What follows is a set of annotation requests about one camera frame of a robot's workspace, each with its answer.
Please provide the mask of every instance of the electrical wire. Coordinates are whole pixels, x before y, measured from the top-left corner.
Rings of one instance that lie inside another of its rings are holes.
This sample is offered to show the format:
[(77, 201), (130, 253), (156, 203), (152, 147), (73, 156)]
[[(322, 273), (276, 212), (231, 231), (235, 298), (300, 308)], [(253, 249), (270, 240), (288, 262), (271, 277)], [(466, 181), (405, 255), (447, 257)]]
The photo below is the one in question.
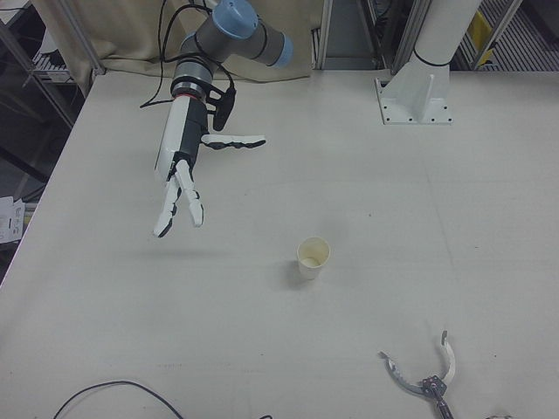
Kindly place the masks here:
[(178, 61), (179, 59), (183, 59), (183, 58), (206, 58), (208, 61), (210, 61), (211, 63), (215, 64), (217, 66), (217, 68), (219, 68), (219, 70), (221, 70), (222, 72), (225, 73), (225, 75), (227, 76), (227, 79), (229, 80), (230, 85), (234, 85), (234, 81), (233, 81), (233, 77), (231, 76), (231, 73), (227, 71), (227, 69), (225, 67), (223, 67), (223, 65), (211, 58), (208, 57), (206, 54), (202, 54), (200, 52), (190, 52), (190, 53), (185, 53), (185, 54), (180, 54), (177, 55), (173, 58), (167, 58), (167, 43), (169, 42), (169, 35), (171, 33), (171, 29), (173, 27), (173, 23), (175, 22), (176, 18), (178, 17), (178, 15), (181, 13), (181, 11), (185, 10), (185, 9), (198, 9), (198, 10), (204, 10), (207, 9), (208, 12), (211, 12), (211, 9), (208, 9), (205, 6), (200, 6), (198, 4), (186, 4), (184, 6), (179, 7), (175, 13), (173, 13), (173, 16), (171, 17), (171, 19), (169, 20), (169, 24), (167, 26), (167, 30), (165, 31), (165, 38), (163, 40), (163, 48), (162, 48), (162, 60), (165, 63), (173, 63), (175, 61)]
[(163, 21), (163, 11), (165, 8), (165, 4), (167, 3), (168, 0), (162, 0), (162, 5), (161, 5), (161, 9), (159, 10), (159, 21), (158, 21), (158, 25), (157, 25), (157, 48), (158, 48), (158, 52), (159, 52), (159, 83), (157, 85), (157, 88), (155, 89), (155, 94), (149, 99), (147, 100), (145, 103), (140, 105), (140, 108), (144, 108), (147, 106), (153, 106), (153, 105), (159, 105), (161, 103), (170, 103), (173, 100), (169, 99), (169, 100), (157, 100), (154, 101), (154, 99), (157, 97), (157, 95), (159, 94), (159, 92), (161, 91), (162, 88), (162, 84), (163, 84), (163, 63), (173, 63), (176, 62), (180, 59), (183, 58), (204, 58), (207, 59), (208, 61), (210, 61), (211, 63), (213, 63), (215, 66), (217, 66), (217, 68), (219, 68), (227, 77), (227, 79), (229, 80), (229, 85), (231, 88), (234, 88), (235, 86), (235, 82), (233, 81), (233, 77), (231, 76), (231, 73), (222, 65), (222, 63), (220, 63), (219, 61), (208, 57), (206, 54), (203, 54), (201, 52), (190, 52), (190, 53), (185, 53), (185, 54), (179, 54), (175, 57), (172, 58), (167, 58), (167, 43), (169, 42), (169, 35), (171, 32), (171, 29), (173, 27), (173, 23), (176, 21), (176, 18), (179, 16), (179, 14), (183, 11), (183, 10), (187, 10), (187, 9), (196, 9), (196, 10), (203, 10), (205, 11), (208, 15), (211, 14), (212, 10), (207, 7), (206, 3), (204, 2), (204, 5), (199, 5), (199, 4), (185, 4), (181, 7), (179, 7), (177, 10), (175, 10), (175, 12), (173, 13), (173, 15), (171, 16), (171, 19), (169, 20), (169, 23), (167, 24), (167, 29), (165, 31), (165, 37), (163, 39), (163, 43), (161, 40), (161, 35), (162, 35), (162, 21)]
[[(52, 419), (58, 419), (60, 413), (62, 413), (62, 411), (72, 402), (72, 400), (74, 400), (79, 395), (83, 395), (84, 393), (91, 390), (95, 390), (96, 388), (104, 388), (104, 387), (112, 387), (112, 386), (132, 386), (132, 387), (139, 388), (145, 391), (146, 393), (152, 395), (159, 402), (163, 403), (173, 413), (173, 415), (175, 415), (177, 419), (184, 419), (181, 416), (181, 414), (178, 412), (178, 410), (176, 410), (169, 402), (167, 402), (162, 396), (158, 395), (155, 391), (150, 390), (149, 388), (144, 387), (141, 384), (138, 384), (137, 382), (128, 381), (128, 380), (106, 381), (80, 390), (78, 393), (75, 393), (72, 397), (70, 397), (68, 400), (64, 402), (64, 404), (60, 407), (59, 411), (56, 412), (56, 414), (52, 417)], [(265, 415), (260, 417), (260, 419), (273, 419), (273, 418), (270, 415)]]
[(161, 91), (161, 86), (163, 84), (163, 60), (162, 60), (162, 50), (161, 50), (161, 28), (162, 28), (162, 21), (163, 21), (163, 10), (165, 9), (165, 4), (167, 0), (162, 0), (161, 8), (159, 9), (159, 21), (157, 24), (157, 53), (159, 54), (159, 85), (155, 90), (154, 95), (148, 99), (145, 103), (140, 105), (140, 108), (155, 105), (153, 100), (157, 97), (159, 92)]
[[(161, 87), (163, 85), (163, 63), (167, 63), (167, 62), (172, 62), (172, 61), (166, 61), (165, 60), (165, 48), (162, 48), (162, 43), (161, 43), (161, 32), (162, 32), (162, 25), (163, 25), (163, 11), (165, 10), (165, 4), (167, 4), (168, 0), (162, 0), (161, 3), (161, 9), (159, 10), (159, 21), (157, 23), (157, 49), (159, 52), (159, 83), (157, 85), (157, 89), (155, 90), (155, 94), (145, 103), (143, 103), (142, 105), (140, 105), (140, 108), (144, 108), (147, 106), (153, 106), (153, 105), (158, 105), (160, 103), (168, 103), (168, 102), (172, 102), (173, 100), (158, 100), (158, 101), (154, 101), (154, 99), (157, 97), (157, 95), (159, 94), (159, 92), (161, 91)], [(169, 33), (170, 33), (170, 28), (173, 24), (173, 22), (175, 21), (176, 17), (178, 16), (178, 14), (186, 9), (198, 9), (198, 10), (205, 10), (208, 13), (211, 12), (211, 9), (204, 7), (204, 6), (200, 6), (198, 4), (185, 4), (184, 6), (179, 7), (175, 13), (173, 14), (171, 20), (169, 21), (169, 23), (167, 24), (167, 33), (165, 36), (165, 43), (163, 44), (164, 46), (167, 45), (167, 40), (169, 39)]]

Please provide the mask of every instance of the beige curtain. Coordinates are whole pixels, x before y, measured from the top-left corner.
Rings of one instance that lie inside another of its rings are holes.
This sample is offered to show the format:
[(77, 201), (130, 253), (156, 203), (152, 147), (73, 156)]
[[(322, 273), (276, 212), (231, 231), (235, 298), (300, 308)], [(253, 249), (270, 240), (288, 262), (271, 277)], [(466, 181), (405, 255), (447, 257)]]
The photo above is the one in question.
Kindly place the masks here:
[[(92, 82), (92, 67), (74, 37), (59, 3), (32, 0), (52, 34), (70, 73), (87, 93)], [(158, 75), (157, 20), (162, 0), (69, 0), (102, 64), (111, 70)], [(163, 16), (163, 30), (172, 13), (186, 0), (169, 0)], [(266, 67), (241, 57), (225, 63), (241, 78), (271, 81), (305, 77), (311, 71), (310, 31), (320, 22), (323, 0), (251, 0), (258, 14), (293, 40), (294, 56), (282, 69)], [(177, 54), (184, 35), (195, 30), (205, 16), (195, 10), (184, 11), (169, 38), (170, 54)], [(170, 77), (173, 65), (166, 65)]]

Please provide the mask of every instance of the white metal bracket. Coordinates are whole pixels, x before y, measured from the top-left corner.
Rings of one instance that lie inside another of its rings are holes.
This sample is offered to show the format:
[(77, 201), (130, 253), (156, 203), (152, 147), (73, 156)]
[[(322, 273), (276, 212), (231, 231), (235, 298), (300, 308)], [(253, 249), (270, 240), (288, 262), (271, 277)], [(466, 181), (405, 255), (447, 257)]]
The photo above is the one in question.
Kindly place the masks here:
[(375, 86), (386, 125), (452, 124), (446, 104), (448, 65), (427, 65), (414, 56), (388, 85), (375, 79)]

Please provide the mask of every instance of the robotic arm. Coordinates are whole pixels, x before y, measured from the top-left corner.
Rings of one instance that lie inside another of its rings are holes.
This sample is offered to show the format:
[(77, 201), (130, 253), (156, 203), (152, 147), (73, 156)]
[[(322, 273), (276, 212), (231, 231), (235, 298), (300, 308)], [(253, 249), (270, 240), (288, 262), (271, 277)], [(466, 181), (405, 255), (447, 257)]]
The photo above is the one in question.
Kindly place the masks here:
[[(194, 226), (200, 227), (204, 222), (204, 207), (194, 189), (192, 174), (200, 143), (221, 149), (254, 148), (266, 142), (263, 136), (209, 134), (208, 113), (213, 114), (213, 129), (221, 131), (235, 103), (232, 82), (225, 92), (212, 85), (215, 71), (223, 68), (221, 63), (232, 54), (282, 67), (291, 60), (293, 44), (285, 34), (262, 21), (246, 0), (222, 0), (198, 30), (184, 39), (182, 58), (177, 61), (171, 83), (173, 103), (155, 164), (155, 172), (166, 188), (162, 212), (154, 227), (157, 237), (170, 230), (181, 195), (188, 200)], [(215, 110), (208, 111), (208, 104)]]

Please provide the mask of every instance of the paper cup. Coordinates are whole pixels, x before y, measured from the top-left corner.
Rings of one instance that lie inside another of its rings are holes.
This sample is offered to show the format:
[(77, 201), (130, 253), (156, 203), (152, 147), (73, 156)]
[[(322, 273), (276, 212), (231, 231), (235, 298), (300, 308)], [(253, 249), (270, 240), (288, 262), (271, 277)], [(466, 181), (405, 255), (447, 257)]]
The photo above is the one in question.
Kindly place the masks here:
[(304, 279), (315, 279), (330, 257), (330, 246), (320, 237), (310, 237), (299, 245), (297, 262)]

